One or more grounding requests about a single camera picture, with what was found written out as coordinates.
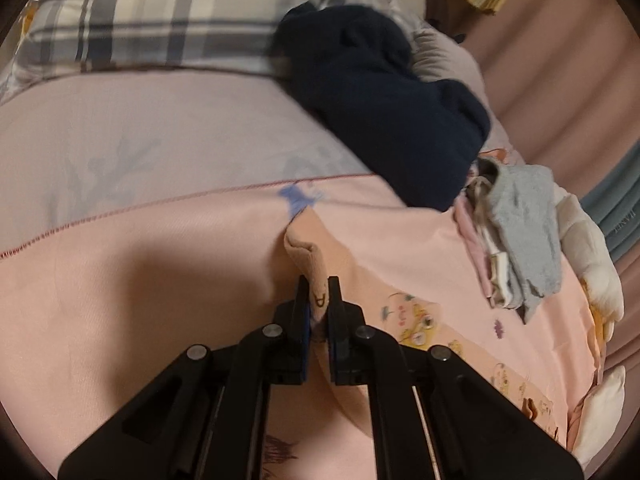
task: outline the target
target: printed cartoon pattern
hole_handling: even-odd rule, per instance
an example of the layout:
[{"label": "printed cartoon pattern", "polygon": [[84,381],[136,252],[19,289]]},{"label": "printed cartoon pattern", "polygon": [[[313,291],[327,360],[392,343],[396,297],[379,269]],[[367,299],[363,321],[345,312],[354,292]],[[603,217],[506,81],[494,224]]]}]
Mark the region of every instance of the printed cartoon pattern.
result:
[{"label": "printed cartoon pattern", "polygon": [[529,417],[529,420],[532,420],[537,425],[539,425],[542,430],[545,431],[548,436],[558,441],[558,427],[554,424],[553,415],[552,415],[552,405],[544,399],[536,399],[533,396],[536,394],[528,394],[527,393],[527,383],[521,382],[518,387],[517,398],[510,400],[516,404],[516,406],[520,407],[520,410],[524,415]]},{"label": "printed cartoon pattern", "polygon": [[310,197],[305,195],[298,184],[291,184],[290,186],[283,187],[278,195],[287,199],[289,202],[289,215],[291,219],[294,219],[305,207],[313,207],[318,201],[319,197]]},{"label": "printed cartoon pattern", "polygon": [[381,310],[384,330],[403,345],[429,348],[438,326],[440,306],[404,292],[392,294],[387,301]]},{"label": "printed cartoon pattern", "polygon": [[447,346],[451,348],[451,351],[453,353],[457,354],[459,357],[462,357],[464,359],[464,350],[463,350],[462,343],[460,341],[458,341],[457,339],[454,339],[453,341],[449,341],[449,343],[447,343]]},{"label": "printed cartoon pattern", "polygon": [[509,373],[504,364],[498,363],[495,365],[494,374],[491,376],[491,384],[505,397],[509,397]]},{"label": "printed cartoon pattern", "polygon": [[494,331],[495,331],[495,336],[498,339],[502,339],[504,337],[504,325],[499,319],[495,320]]},{"label": "printed cartoon pattern", "polygon": [[264,439],[264,458],[262,459],[262,480],[274,480],[276,475],[265,465],[283,464],[288,460],[298,457],[292,452],[294,444],[287,444],[283,440],[272,435],[267,435]]}]

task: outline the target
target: cloth pile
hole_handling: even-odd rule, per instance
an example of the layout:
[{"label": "cloth pile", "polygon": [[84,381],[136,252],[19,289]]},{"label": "cloth pile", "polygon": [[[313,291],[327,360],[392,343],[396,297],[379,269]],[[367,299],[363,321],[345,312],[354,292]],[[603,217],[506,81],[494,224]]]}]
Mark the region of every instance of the cloth pile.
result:
[{"label": "cloth pile", "polygon": [[[424,64],[427,43],[417,45],[414,62]],[[480,159],[468,182],[491,111],[463,78],[420,80],[402,30],[364,6],[295,7],[280,22],[273,48],[289,59],[292,97],[405,204],[439,211],[454,205],[492,306],[531,319],[542,298],[560,288],[562,250],[602,314],[603,339],[610,338],[623,313],[620,280],[602,255],[597,226],[574,212],[566,192],[558,197],[550,170]]]},{"label": "cloth pile", "polygon": [[456,80],[421,82],[401,29],[369,7],[290,10],[274,47],[291,63],[290,94],[409,206],[446,211],[489,130]]},{"label": "cloth pile", "polygon": [[[465,239],[475,254],[481,247],[474,261],[481,262],[476,267],[491,305],[516,308],[528,322],[562,282],[553,175],[543,166],[509,166],[490,158],[478,160],[478,172],[466,188],[475,232],[467,230]],[[456,202],[457,219],[469,212],[463,200]]]}]

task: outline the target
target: pink blanket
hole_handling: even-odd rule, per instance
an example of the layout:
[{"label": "pink blanket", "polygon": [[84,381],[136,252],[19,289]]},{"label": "pink blanket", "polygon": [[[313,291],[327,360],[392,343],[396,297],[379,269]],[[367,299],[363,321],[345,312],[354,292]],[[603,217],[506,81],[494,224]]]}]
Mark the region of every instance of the pink blanket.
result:
[{"label": "pink blanket", "polygon": [[[359,265],[440,304],[443,322],[535,384],[553,402],[564,442],[599,360],[569,265],[561,292],[525,326],[487,305],[450,212],[407,209],[378,177],[363,176],[151,204],[6,253],[0,399],[49,471],[188,345],[234,344],[270,319],[293,294],[298,271],[282,235],[305,205]],[[278,428],[292,415],[298,422]],[[370,440],[315,363],[303,388],[274,391],[270,433],[290,458],[277,465],[279,478],[374,477]]]}]

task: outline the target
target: white pillow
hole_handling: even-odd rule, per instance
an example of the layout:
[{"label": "white pillow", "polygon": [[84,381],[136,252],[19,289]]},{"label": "white pillow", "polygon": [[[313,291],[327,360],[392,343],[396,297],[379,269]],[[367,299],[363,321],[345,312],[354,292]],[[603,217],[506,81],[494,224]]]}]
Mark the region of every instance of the white pillow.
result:
[{"label": "white pillow", "polygon": [[573,442],[573,431],[572,428],[569,429],[567,448],[583,469],[616,431],[625,402],[625,375],[625,367],[619,366],[600,386],[592,388],[587,394]]},{"label": "white pillow", "polygon": [[440,79],[457,79],[463,82],[484,105],[491,119],[491,131],[482,152],[502,150],[497,156],[508,164],[522,164],[524,160],[511,145],[507,132],[489,106],[484,91],[484,79],[474,57],[462,46],[433,27],[426,27],[414,34],[417,50],[414,52],[412,70],[425,82]]}]

